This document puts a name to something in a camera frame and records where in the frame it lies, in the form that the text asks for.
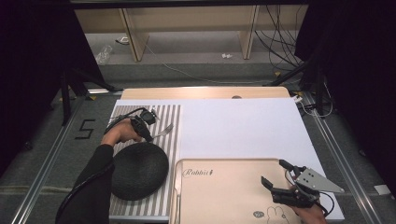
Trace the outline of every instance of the beige tray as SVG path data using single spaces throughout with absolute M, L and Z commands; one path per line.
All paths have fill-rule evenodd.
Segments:
M 264 176 L 276 188 L 289 187 L 285 170 L 276 159 L 185 159 L 178 161 L 178 166 L 183 169 L 181 224 L 301 223 L 286 205 L 273 203 L 270 191 L 262 185 Z M 174 190 L 170 224 L 175 223 L 176 203 Z

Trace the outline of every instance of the hand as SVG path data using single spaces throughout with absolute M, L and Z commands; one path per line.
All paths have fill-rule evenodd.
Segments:
M 291 209 L 303 220 L 305 224 L 326 224 L 323 211 L 319 206 L 314 204 L 310 208 L 299 208 L 290 206 Z
M 103 136 L 101 144 L 108 144 L 114 147 L 118 142 L 124 143 L 131 139 L 141 142 L 142 136 L 134 131 L 129 119 L 123 119 Z

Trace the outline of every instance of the black sleeve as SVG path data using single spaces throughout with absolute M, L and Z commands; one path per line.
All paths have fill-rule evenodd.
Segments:
M 95 150 L 59 208 L 56 223 L 109 222 L 113 152 L 110 145 L 101 145 Z

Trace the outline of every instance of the black stand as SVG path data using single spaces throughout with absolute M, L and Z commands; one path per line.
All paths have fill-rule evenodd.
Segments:
M 90 82 L 108 90 L 108 91 L 123 91 L 123 89 L 120 88 L 115 88 L 111 85 L 108 85 L 104 81 L 101 81 L 97 78 L 94 78 L 93 76 L 90 76 L 86 72 L 80 70 L 80 69 L 71 69 L 71 72 L 69 73 L 69 76 L 78 76 L 82 77 L 86 80 L 89 80 Z M 70 95 L 69 95 L 69 89 L 68 86 L 69 84 L 72 86 L 72 89 L 74 90 L 75 94 L 77 96 L 85 96 L 88 92 L 87 88 L 84 86 L 81 80 L 76 80 L 78 78 L 72 78 L 74 80 L 71 80 L 71 78 L 68 78 L 68 75 L 66 72 L 64 72 L 61 75 L 61 89 L 62 89 L 62 103 L 64 106 L 64 122 L 62 125 L 65 125 L 66 122 L 70 119 L 71 115 L 71 107 L 70 107 Z
M 300 80 L 299 86 L 302 91 L 310 89 L 312 84 L 316 84 L 316 109 L 318 113 L 323 115 L 323 82 L 324 75 L 320 68 L 321 65 L 327 61 L 335 49 L 337 39 L 339 38 L 342 30 L 344 28 L 343 24 L 345 20 L 348 20 L 349 12 L 353 10 L 356 1 L 343 0 L 340 3 L 339 8 L 337 8 L 332 19 L 326 26 L 317 46 L 315 47 L 313 53 L 310 55 L 309 59 L 296 67 L 294 70 L 287 73 L 285 76 L 279 77 L 277 80 L 270 83 L 268 86 L 278 86 L 285 82 L 291 77 L 295 77 L 300 73 L 304 73 L 302 79 Z

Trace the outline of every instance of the person's left hand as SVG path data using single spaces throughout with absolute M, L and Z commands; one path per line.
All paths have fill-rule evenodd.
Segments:
M 118 142 L 124 143 L 131 139 L 141 142 L 142 136 L 134 131 L 130 119 L 123 119 L 103 136 L 101 144 L 108 144 L 114 147 Z

